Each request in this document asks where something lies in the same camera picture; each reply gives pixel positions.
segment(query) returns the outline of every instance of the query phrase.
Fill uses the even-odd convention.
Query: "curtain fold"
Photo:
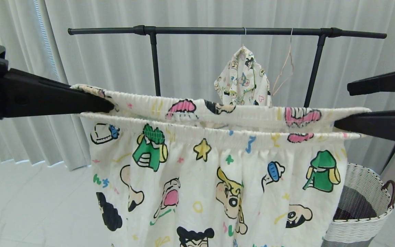
[[[395,1],[0,1],[0,44],[6,46],[12,67],[70,85],[155,95],[149,37],[67,33],[68,28],[135,25],[246,27],[246,31],[248,27],[337,27],[387,33],[385,40],[327,38],[311,106],[395,109],[395,93],[350,97],[346,90],[351,81],[395,71]],[[273,96],[274,105],[303,105],[317,39],[292,37],[294,75]],[[216,102],[213,82],[241,45],[254,52],[271,86],[290,45],[289,36],[256,35],[160,34],[157,41],[161,94]],[[289,74],[286,68],[280,81]],[[63,160],[69,169],[84,166],[90,162],[86,133],[92,126],[74,116],[4,119],[0,159],[48,164]],[[348,160],[380,173],[393,145],[370,137],[347,142]]]

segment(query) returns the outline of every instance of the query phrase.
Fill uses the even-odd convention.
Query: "tile floor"
[[[89,167],[0,163],[0,247],[109,247]],[[395,247],[395,211],[370,247]]]

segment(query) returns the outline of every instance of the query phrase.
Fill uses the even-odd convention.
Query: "patterned fabric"
[[[265,70],[244,46],[232,56],[214,82],[214,89],[224,105],[272,106]]]
[[[116,105],[91,133],[114,247],[319,247],[347,158],[333,122],[366,108],[221,105],[73,86]]]

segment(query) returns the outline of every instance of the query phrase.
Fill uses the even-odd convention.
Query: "brown handle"
[[[395,201],[395,182],[392,180],[388,180],[384,186],[382,186],[382,190],[383,189],[387,189],[388,190],[388,186],[391,185],[392,186],[392,193],[391,193],[391,201],[388,204],[388,208],[390,208],[391,206],[394,208],[394,201]]]

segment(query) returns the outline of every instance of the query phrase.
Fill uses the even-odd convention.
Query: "laundry basket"
[[[339,205],[321,247],[368,247],[391,214],[394,200],[394,181],[384,184],[371,170],[349,163]]]

